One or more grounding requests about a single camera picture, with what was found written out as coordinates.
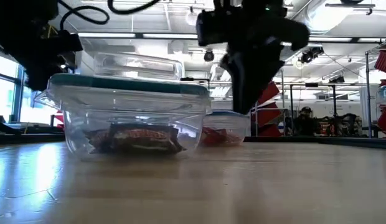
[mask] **desk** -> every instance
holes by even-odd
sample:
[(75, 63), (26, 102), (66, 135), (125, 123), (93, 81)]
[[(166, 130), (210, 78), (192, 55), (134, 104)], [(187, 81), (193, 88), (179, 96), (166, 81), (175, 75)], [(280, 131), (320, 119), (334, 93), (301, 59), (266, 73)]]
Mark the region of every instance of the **desk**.
[(381, 224), (386, 151), (245, 143), (110, 163), (4, 146), (0, 223)]

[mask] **red snack package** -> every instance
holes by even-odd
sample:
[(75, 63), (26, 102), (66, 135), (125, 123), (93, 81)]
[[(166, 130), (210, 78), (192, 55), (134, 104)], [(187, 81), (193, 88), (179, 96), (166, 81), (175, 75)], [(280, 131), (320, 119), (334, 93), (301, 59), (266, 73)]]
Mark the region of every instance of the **red snack package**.
[(201, 144), (204, 146), (236, 146), (242, 142), (242, 139), (226, 129), (211, 129), (203, 127)]

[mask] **camera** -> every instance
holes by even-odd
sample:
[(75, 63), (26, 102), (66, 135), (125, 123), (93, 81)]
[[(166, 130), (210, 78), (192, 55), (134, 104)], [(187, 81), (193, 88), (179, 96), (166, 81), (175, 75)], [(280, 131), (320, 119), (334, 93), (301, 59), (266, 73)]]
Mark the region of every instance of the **camera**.
[(206, 62), (212, 62), (214, 60), (215, 56), (212, 50), (206, 50), (204, 54), (204, 61)]

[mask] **plastic food container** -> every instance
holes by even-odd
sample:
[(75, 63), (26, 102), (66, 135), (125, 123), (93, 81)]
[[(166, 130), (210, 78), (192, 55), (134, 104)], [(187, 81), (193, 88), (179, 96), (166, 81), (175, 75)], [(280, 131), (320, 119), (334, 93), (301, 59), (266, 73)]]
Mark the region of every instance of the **plastic food container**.
[(182, 71), (182, 63), (166, 58), (136, 54), (95, 55), (95, 76), (179, 81)]
[(386, 85), (377, 90), (376, 103), (382, 108), (386, 107)]
[(244, 141), (250, 117), (232, 111), (214, 111), (203, 121), (200, 145), (237, 146)]
[(66, 142), (81, 159), (195, 149), (209, 93), (199, 85), (56, 74), (37, 102), (63, 111)]

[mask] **cable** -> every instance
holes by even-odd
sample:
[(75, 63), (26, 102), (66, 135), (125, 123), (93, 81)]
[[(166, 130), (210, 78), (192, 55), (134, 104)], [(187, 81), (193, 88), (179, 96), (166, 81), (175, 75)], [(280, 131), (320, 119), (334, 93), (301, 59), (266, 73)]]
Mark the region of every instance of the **cable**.
[(157, 4), (160, 0), (152, 0), (151, 2), (148, 2), (142, 6), (138, 6), (136, 8), (133, 8), (133, 9), (127, 9), (127, 10), (118, 10), (116, 8), (114, 8), (114, 0), (107, 0), (107, 6), (108, 8), (110, 9), (111, 12), (115, 13), (115, 14), (118, 14), (118, 15), (130, 15), (130, 14), (134, 14), (136, 12), (140, 12), (140, 11), (143, 11), (155, 4)]
[[(95, 7), (95, 6), (78, 6), (76, 8), (72, 8), (68, 4), (66, 4), (63, 0), (59, 0), (59, 4), (61, 4), (63, 7), (65, 7), (68, 10), (68, 12), (66, 14), (64, 14), (62, 19), (60, 20), (60, 30), (64, 30), (64, 22), (66, 21), (68, 16), (70, 16), (71, 14), (75, 14), (76, 16), (78, 16), (79, 18), (81, 18), (81, 19), (83, 19), (83, 20), (85, 20), (87, 22), (90, 22), (90, 23), (93, 23), (93, 24), (98, 24), (98, 25), (105, 25), (110, 20), (109, 14), (105, 10), (103, 10), (103, 9), (101, 9), (99, 7)], [(91, 19), (91, 18), (89, 18), (87, 16), (84, 16), (83, 14), (79, 13), (79, 11), (86, 10), (86, 9), (91, 9), (91, 10), (94, 10), (94, 11), (101, 12), (101, 13), (103, 13), (106, 16), (106, 19), (103, 20), (103, 21), (98, 21), (98, 20)]]
[(325, 56), (329, 57), (333, 62), (336, 62), (336, 63), (337, 63), (338, 65), (340, 65), (342, 68), (345, 68), (346, 70), (352, 72), (353, 74), (355, 74), (355, 75), (357, 75), (357, 76), (359, 76), (359, 77), (361, 77), (361, 78), (364, 78), (362, 75), (359, 75), (359, 73), (356, 73), (356, 72), (352, 71), (351, 69), (349, 69), (349, 68), (347, 68), (347, 67), (341, 65), (341, 64), (338, 63), (334, 58), (330, 57), (328, 54), (326, 54), (326, 53), (324, 53), (324, 52), (323, 52), (323, 54), (324, 54)]

